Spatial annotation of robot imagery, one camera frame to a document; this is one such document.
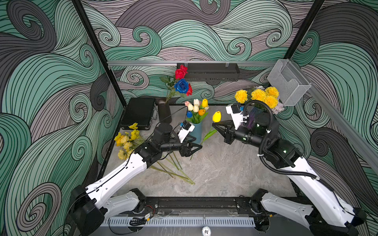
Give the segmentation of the teal ceramic vase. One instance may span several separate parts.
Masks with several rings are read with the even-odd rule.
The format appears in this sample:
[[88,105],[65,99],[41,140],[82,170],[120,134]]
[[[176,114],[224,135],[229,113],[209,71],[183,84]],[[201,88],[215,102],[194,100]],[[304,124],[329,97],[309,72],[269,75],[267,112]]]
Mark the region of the teal ceramic vase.
[[193,125],[194,125],[194,130],[190,132],[189,135],[196,138],[196,140],[194,140],[194,143],[200,144],[202,141],[202,123],[193,124]]

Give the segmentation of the yellow ranunculus stem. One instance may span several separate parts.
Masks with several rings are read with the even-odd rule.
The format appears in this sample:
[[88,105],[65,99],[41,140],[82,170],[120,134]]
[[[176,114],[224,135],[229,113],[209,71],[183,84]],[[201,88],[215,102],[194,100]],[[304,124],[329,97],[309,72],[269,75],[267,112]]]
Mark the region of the yellow ranunculus stem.
[[[122,150],[120,150],[118,153],[120,159],[123,155],[123,159],[128,160],[132,152],[135,151],[135,149],[144,141],[146,141],[143,137],[141,137],[137,126],[138,123],[131,125],[131,131],[125,132],[125,135],[117,141],[117,143],[120,143],[122,146]],[[151,168],[168,174],[172,178],[180,178],[191,185],[195,185],[195,182],[184,173],[182,166],[175,155],[172,156],[172,154],[168,154],[167,160],[158,160],[151,166]]]

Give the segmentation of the black cylindrical vase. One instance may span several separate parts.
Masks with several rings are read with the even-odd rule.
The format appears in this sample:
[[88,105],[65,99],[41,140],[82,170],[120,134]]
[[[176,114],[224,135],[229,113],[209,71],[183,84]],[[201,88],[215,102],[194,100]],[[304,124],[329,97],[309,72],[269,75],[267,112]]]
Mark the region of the black cylindrical vase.
[[172,122],[170,106],[166,98],[157,100],[158,118],[160,123],[170,124]]

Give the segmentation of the yellow flower bunch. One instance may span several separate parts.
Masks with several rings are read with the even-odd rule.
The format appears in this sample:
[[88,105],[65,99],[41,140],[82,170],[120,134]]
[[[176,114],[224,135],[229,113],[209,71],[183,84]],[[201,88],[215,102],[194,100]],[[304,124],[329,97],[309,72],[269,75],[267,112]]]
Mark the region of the yellow flower bunch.
[[[195,185],[195,182],[182,170],[177,170],[173,165],[171,165],[167,160],[163,160],[161,161],[164,165],[166,165],[172,172],[173,172],[173,175],[174,175],[174,178],[173,179],[180,179],[190,185]],[[157,168],[159,168],[159,166],[157,165],[157,162],[155,164],[153,164],[152,166],[149,167],[150,169],[153,169],[155,171],[158,171]]]

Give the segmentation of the pale yellow blossom spray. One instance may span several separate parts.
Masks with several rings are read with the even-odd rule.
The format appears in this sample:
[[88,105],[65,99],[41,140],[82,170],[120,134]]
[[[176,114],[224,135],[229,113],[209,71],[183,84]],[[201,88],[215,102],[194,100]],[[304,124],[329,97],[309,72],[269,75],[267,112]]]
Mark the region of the pale yellow blossom spray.
[[132,131],[131,133],[121,132],[114,138],[117,147],[120,147],[118,152],[118,157],[121,160],[128,160],[132,152],[141,145],[145,139],[143,139],[137,130]]

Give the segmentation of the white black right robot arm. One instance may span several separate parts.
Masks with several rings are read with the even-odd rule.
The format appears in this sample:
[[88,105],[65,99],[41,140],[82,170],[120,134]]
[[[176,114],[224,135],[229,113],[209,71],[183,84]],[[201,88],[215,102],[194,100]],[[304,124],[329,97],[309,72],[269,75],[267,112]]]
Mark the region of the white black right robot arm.
[[311,202],[309,205],[275,196],[259,189],[251,197],[252,211],[271,212],[291,219],[315,236],[357,236],[366,212],[338,196],[308,164],[301,152],[288,140],[278,137],[279,122],[268,113],[253,118],[243,112],[222,121],[220,112],[213,115],[212,126],[227,144],[237,140],[258,148],[258,158],[270,171],[289,177]]

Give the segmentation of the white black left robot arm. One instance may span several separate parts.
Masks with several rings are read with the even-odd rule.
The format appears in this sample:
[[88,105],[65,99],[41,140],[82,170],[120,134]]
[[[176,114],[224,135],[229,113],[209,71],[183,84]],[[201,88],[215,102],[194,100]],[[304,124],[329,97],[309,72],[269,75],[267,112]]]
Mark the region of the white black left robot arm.
[[138,189],[119,197],[114,197],[114,194],[132,178],[161,160],[163,152],[178,151],[181,156],[189,157],[200,150],[202,146],[196,144],[196,138],[190,135],[194,129],[195,125],[186,121],[177,133],[170,124],[160,124],[150,138],[112,172],[86,187],[75,187],[70,194],[68,213],[80,234],[89,236],[104,220],[119,213],[141,212],[145,196]]

